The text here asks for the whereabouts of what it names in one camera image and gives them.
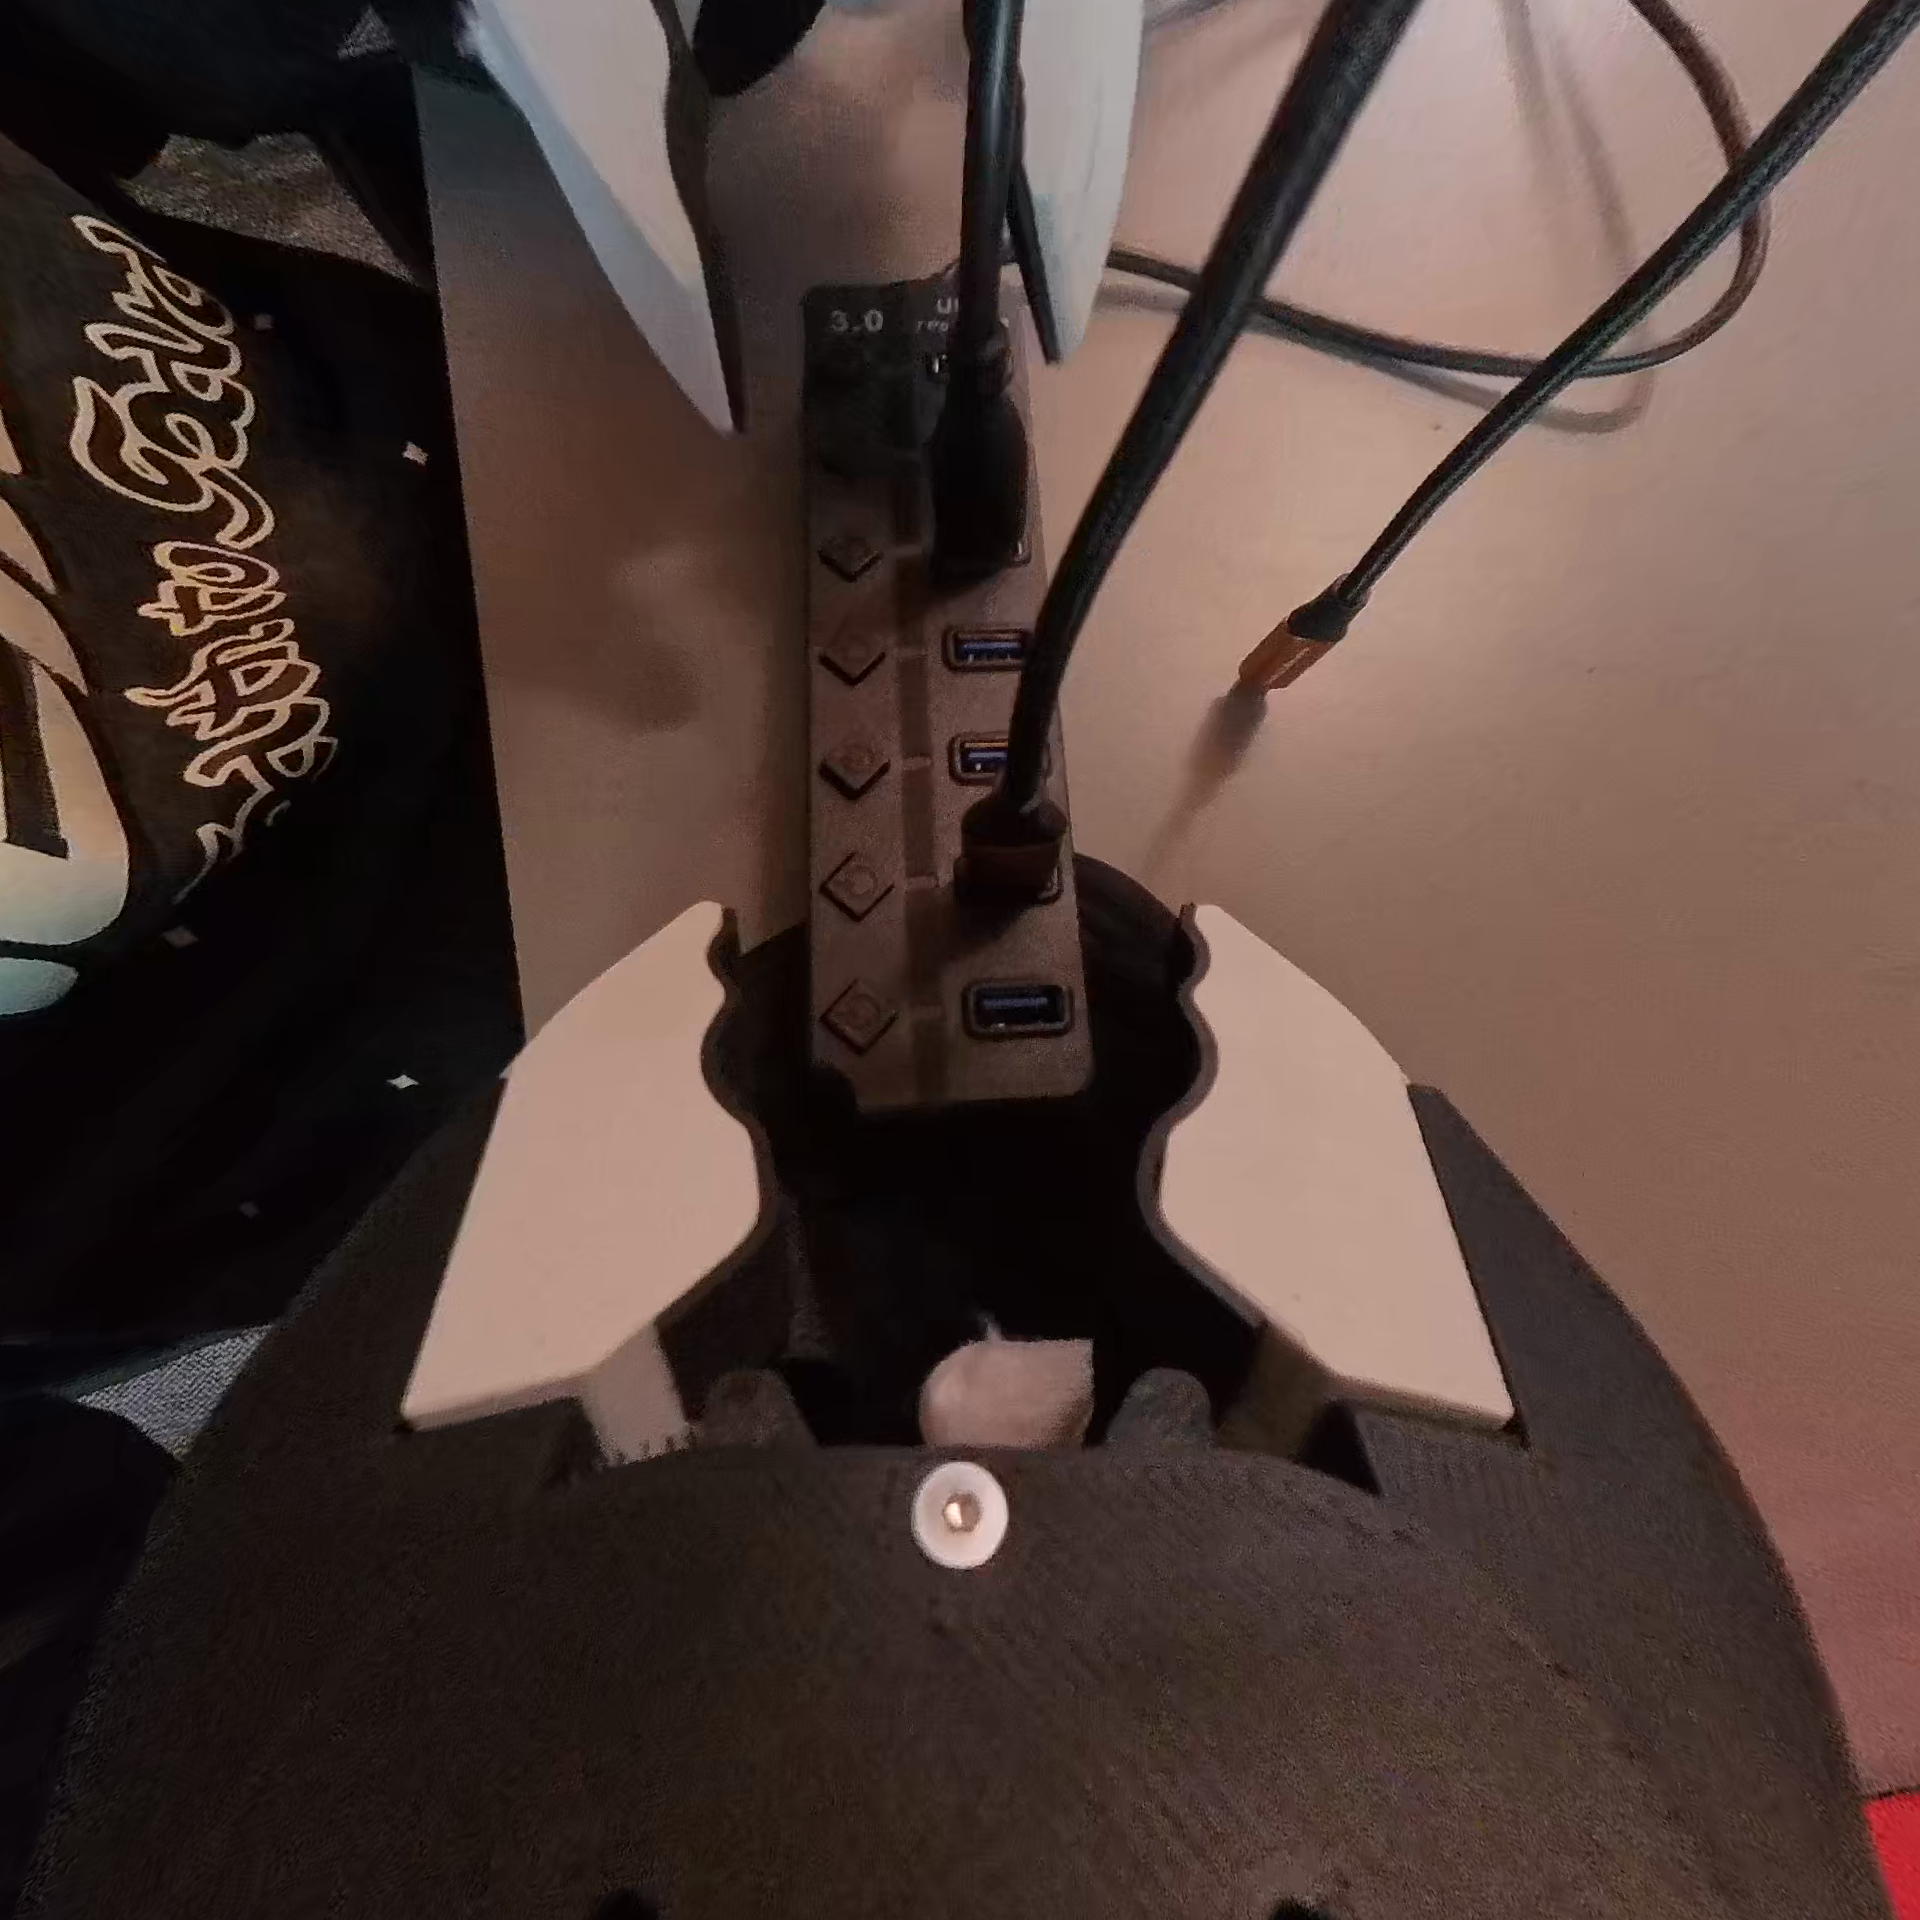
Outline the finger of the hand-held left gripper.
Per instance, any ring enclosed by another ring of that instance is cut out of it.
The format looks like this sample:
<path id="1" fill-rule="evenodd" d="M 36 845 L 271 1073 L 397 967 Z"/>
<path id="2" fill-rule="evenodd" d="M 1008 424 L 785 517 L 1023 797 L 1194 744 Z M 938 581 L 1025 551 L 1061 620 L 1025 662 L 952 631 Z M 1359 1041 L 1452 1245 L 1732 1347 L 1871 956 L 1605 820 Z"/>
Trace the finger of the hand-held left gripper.
<path id="1" fill-rule="evenodd" d="M 603 281 L 693 411 L 748 422 L 708 206 L 699 3 L 471 3 L 463 45 L 532 132 Z"/>
<path id="2" fill-rule="evenodd" d="M 1025 3 L 1009 237 L 1044 360 L 1092 320 L 1123 198 L 1140 87 L 1140 3 Z"/>

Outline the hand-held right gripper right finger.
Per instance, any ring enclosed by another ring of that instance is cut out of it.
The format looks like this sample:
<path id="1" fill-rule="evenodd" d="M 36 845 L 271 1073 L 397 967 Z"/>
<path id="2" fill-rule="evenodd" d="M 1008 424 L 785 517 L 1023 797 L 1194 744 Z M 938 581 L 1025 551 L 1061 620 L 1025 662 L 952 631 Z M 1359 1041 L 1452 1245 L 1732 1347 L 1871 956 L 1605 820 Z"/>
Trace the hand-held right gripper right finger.
<path id="1" fill-rule="evenodd" d="M 1499 1436 L 1516 1403 L 1412 1087 L 1367 1027 L 1228 911 L 1181 912 L 1191 1089 L 1147 1133 L 1142 1213 L 1251 1356 L 1228 1442 L 1334 1408 Z"/>

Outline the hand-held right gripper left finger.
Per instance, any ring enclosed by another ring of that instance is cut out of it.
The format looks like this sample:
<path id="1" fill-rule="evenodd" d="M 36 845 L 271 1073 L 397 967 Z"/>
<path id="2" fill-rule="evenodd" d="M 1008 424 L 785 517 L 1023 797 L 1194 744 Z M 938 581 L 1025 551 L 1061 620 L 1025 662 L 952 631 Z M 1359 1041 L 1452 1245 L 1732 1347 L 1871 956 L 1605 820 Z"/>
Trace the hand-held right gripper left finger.
<path id="1" fill-rule="evenodd" d="M 778 1226 L 763 1130 L 716 1055 L 737 955 L 733 915 L 693 902 L 503 1073 L 397 1403 L 408 1431 L 570 1403 L 612 1464 L 693 1442 L 691 1321 Z"/>

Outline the black usb hub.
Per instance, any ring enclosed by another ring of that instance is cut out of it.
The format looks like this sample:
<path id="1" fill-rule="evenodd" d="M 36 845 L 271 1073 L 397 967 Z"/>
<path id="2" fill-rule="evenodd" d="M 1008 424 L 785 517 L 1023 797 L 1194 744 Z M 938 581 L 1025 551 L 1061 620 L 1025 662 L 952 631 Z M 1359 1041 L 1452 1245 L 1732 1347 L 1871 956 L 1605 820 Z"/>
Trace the black usb hub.
<path id="1" fill-rule="evenodd" d="M 956 309 L 952 270 L 802 303 L 807 1032 L 867 1119 L 1092 1080 L 1071 840 L 1029 901 L 963 873 L 1048 570 L 1029 478 L 1008 570 L 931 572 L 928 450 Z"/>

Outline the person's black printed shirt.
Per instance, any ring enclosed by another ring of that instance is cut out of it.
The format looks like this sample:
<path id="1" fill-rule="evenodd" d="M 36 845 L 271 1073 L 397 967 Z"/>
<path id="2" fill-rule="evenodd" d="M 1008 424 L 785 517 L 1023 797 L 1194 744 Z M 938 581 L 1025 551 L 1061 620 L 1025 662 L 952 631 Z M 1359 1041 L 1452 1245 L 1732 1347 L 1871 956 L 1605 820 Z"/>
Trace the person's black printed shirt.
<path id="1" fill-rule="evenodd" d="M 274 1321 L 522 1038 L 408 4 L 3 4 L 3 1394 Z"/>

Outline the red plastic bin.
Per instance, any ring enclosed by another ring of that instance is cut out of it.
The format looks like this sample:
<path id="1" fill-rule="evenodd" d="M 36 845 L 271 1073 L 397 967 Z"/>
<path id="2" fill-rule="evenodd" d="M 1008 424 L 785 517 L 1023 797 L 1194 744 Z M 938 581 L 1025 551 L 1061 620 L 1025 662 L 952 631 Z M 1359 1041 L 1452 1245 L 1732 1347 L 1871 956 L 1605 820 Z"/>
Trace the red plastic bin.
<path id="1" fill-rule="evenodd" d="M 1862 1803 L 1891 1918 L 1920 1915 L 1920 1792 L 1885 1790 Z"/>

